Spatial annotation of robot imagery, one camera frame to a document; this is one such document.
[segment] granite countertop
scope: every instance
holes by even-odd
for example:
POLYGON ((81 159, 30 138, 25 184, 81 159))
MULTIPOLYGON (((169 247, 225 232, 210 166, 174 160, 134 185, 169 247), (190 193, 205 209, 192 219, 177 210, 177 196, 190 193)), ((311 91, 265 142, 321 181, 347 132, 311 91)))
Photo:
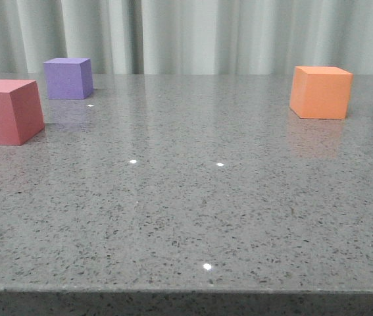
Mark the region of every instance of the granite countertop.
POLYGON ((0 146, 0 290, 373 292, 373 76, 346 120, 298 119, 290 76, 0 78, 46 122, 0 146))

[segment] cube face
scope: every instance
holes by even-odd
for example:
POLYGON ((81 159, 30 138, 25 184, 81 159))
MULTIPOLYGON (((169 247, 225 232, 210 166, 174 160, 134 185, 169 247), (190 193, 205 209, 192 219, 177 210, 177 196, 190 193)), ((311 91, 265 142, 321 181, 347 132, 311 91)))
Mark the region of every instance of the cube face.
POLYGON ((0 145, 22 145, 43 129, 36 81, 0 80, 0 145))
POLYGON ((55 58, 43 63, 49 99, 85 99, 93 88, 88 58, 55 58))
POLYGON ((353 74, 337 67, 295 68, 290 108, 302 119, 344 119, 353 74))

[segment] purple cube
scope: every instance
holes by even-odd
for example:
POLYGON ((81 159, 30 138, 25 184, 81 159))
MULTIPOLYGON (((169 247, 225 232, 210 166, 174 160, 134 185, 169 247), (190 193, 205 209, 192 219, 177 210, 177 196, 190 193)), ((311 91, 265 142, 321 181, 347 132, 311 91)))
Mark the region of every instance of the purple cube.
POLYGON ((89 58, 54 58, 43 65, 49 99, 85 99, 93 93, 89 58))

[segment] curtain fold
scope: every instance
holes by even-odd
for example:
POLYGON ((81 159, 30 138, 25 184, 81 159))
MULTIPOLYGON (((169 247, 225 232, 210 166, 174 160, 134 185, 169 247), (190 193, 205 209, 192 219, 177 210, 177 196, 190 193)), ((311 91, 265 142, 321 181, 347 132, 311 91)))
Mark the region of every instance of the curtain fold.
POLYGON ((0 72, 373 74, 373 0, 0 0, 0 72))

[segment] foam block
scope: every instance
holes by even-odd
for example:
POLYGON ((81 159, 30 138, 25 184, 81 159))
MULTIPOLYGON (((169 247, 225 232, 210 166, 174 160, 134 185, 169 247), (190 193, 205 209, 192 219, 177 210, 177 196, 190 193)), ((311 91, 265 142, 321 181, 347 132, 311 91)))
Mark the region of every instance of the foam block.
POLYGON ((55 58, 43 65, 49 99, 85 99, 93 93, 90 59, 55 58))
POLYGON ((344 119, 353 74, 337 67, 297 66, 290 108, 302 119, 344 119))
POLYGON ((0 80, 0 145, 22 145, 44 129, 35 80, 0 80))

